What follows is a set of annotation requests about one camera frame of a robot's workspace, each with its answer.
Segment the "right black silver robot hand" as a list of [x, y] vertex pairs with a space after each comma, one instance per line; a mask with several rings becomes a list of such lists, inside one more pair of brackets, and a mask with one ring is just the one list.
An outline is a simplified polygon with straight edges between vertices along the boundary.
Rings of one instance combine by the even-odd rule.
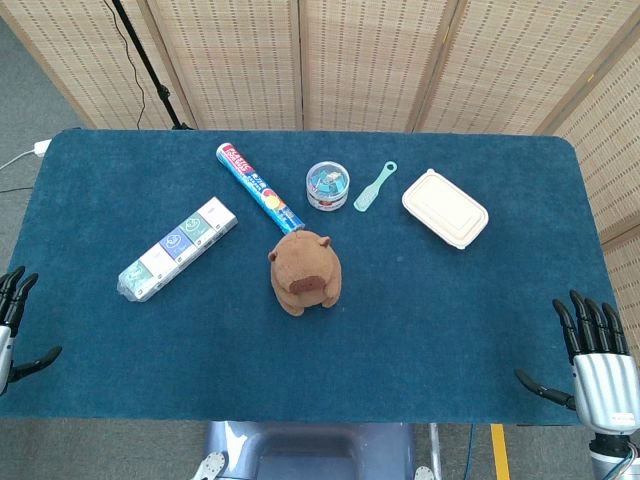
[[580, 422], [601, 435], [631, 435], [639, 430], [639, 373], [617, 311], [578, 291], [569, 292], [575, 313], [558, 299], [558, 314], [574, 380], [572, 394], [535, 382], [514, 370], [528, 391], [576, 412]]

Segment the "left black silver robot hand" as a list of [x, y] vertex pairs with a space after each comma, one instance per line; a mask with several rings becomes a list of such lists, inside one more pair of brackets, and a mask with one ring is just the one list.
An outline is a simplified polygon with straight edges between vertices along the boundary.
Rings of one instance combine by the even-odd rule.
[[33, 273], [22, 282], [25, 267], [19, 266], [1, 276], [1, 395], [8, 385], [44, 370], [53, 364], [62, 352], [54, 346], [44, 356], [32, 362], [16, 365], [13, 358], [14, 343], [19, 333], [29, 293], [37, 283], [38, 274]]

